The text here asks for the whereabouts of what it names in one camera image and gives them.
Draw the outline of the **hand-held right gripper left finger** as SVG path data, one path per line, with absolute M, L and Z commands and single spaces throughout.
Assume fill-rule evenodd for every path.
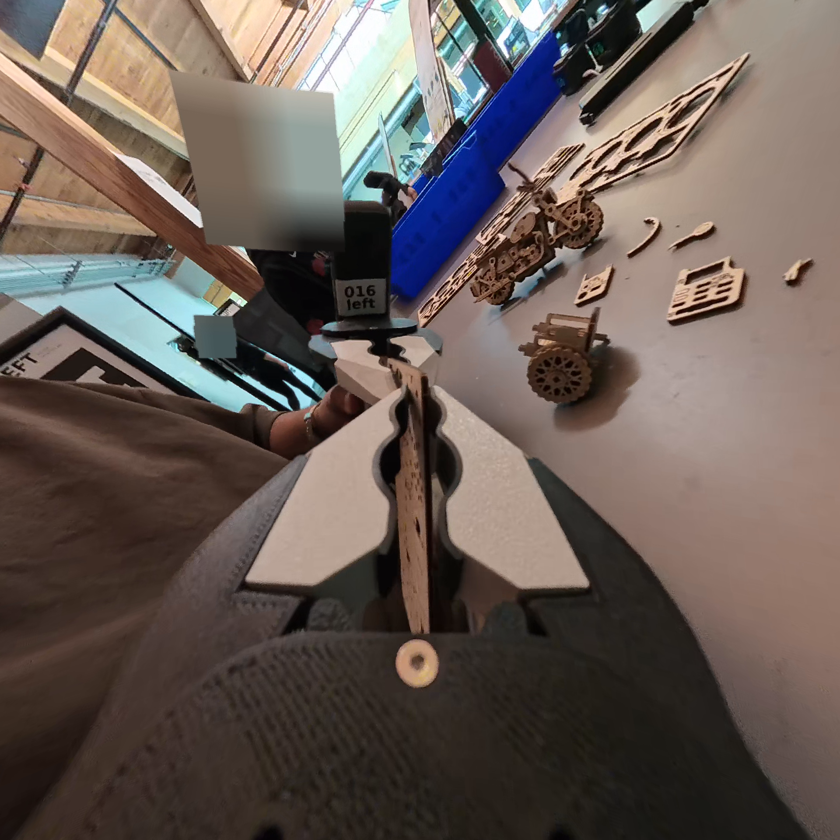
M 304 459 L 245 587 L 307 597 L 378 597 L 377 562 L 396 533 L 382 457 L 400 435 L 396 390 Z

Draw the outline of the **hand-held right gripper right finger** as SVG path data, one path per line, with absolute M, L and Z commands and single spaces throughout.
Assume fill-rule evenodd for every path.
M 435 470 L 439 527 L 457 597 L 583 593 L 590 582 L 522 450 L 442 388 Z

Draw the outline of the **thin plywood parts sheet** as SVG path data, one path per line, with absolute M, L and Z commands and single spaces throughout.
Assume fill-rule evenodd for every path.
M 429 634 L 432 512 L 425 423 L 428 382 L 425 373 L 407 362 L 389 359 L 387 363 L 397 383 L 405 389 L 401 404 L 406 410 L 405 428 L 400 437 L 400 468 L 395 476 L 402 597 L 412 633 Z

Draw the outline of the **person's left hand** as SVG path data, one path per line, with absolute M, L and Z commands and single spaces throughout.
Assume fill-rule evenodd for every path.
M 335 385 L 313 406 L 306 418 L 308 434 L 321 442 L 361 415 L 367 405 L 341 385 Z

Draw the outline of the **long wooden puzzle sheet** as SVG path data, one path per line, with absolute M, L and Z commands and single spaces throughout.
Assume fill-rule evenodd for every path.
M 560 147 L 543 163 L 535 175 L 529 179 L 535 185 L 533 188 L 526 187 L 523 184 L 518 186 L 517 191 L 495 217 L 479 231 L 476 237 L 476 246 L 471 253 L 441 283 L 429 299 L 419 307 L 417 310 L 417 320 L 420 327 L 426 327 L 452 298 L 474 279 L 480 261 L 489 255 L 491 249 L 497 242 L 498 236 L 506 233 L 514 222 L 514 219 L 526 210 L 531 201 L 531 194 L 533 192 L 540 192 L 551 186 L 563 168 L 584 147 L 584 143 L 574 143 Z

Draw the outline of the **blue plastic bin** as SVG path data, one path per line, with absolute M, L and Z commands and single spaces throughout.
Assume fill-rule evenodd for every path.
M 415 298 L 497 200 L 505 187 L 501 167 L 560 97 L 553 78 L 559 58 L 550 30 L 423 187 L 393 234 L 393 293 Z

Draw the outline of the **wooden sidecar model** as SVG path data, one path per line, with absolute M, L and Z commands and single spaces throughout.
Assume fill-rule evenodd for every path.
M 549 313 L 533 325 L 532 339 L 519 345 L 528 358 L 527 377 L 532 391 L 543 400 L 561 405 L 582 399 L 592 386 L 592 347 L 609 344 L 597 325 L 601 307 L 589 317 Z

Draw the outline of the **wooden motorcycle model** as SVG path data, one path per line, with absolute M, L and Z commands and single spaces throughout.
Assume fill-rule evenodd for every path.
M 492 306 L 507 302 L 515 285 L 546 267 L 561 248 L 588 247 L 604 224 L 601 207 L 584 186 L 567 185 L 555 192 L 528 178 L 515 164 L 507 166 L 521 179 L 518 195 L 528 211 L 498 224 L 477 249 L 469 289 L 474 299 Z

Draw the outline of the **small square wooden piece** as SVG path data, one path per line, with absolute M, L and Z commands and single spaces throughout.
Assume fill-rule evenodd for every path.
M 603 271 L 593 276 L 584 275 L 574 297 L 574 305 L 578 308 L 588 305 L 604 297 L 608 292 L 614 273 L 614 265 L 608 265 Z

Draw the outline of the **white banner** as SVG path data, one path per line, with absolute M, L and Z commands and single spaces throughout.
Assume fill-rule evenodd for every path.
M 440 142 L 456 117 L 446 73 L 438 57 L 432 30 L 429 1 L 409 1 L 408 16 L 423 105 L 434 141 Z

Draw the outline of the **white paper label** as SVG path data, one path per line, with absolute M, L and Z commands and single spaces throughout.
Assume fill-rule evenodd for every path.
M 198 228 L 203 228 L 203 219 L 197 207 L 170 185 L 161 175 L 143 161 L 126 154 L 117 158 L 127 165 L 144 183 L 154 189 L 166 202 Z

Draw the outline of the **curved wooden piece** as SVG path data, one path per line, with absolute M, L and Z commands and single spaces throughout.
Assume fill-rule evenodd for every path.
M 647 230 L 646 236 L 637 245 L 630 248 L 626 252 L 626 257 L 628 259 L 633 259 L 637 255 L 642 253 L 648 246 L 650 246 L 656 239 L 662 228 L 662 223 L 658 217 L 645 217 L 644 225 L 646 226 Z

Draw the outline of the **wooden ceiling beam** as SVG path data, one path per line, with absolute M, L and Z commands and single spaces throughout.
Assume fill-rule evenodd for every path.
M 1 114 L 60 163 L 227 288 L 250 300 L 264 282 L 249 259 L 204 232 L 117 150 L 12 60 L 1 56 Z

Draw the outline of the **wooden sheet with large cut-outs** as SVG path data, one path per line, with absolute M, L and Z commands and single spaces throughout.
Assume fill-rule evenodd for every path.
M 569 185 L 597 194 L 673 156 L 749 58 L 743 54 L 596 147 L 572 172 Z

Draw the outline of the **black flat device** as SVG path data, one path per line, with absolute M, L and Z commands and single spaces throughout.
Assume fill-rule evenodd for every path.
M 604 110 L 693 24 L 697 10 L 708 1 L 672 3 L 655 24 L 580 101 L 580 123 L 591 126 Z

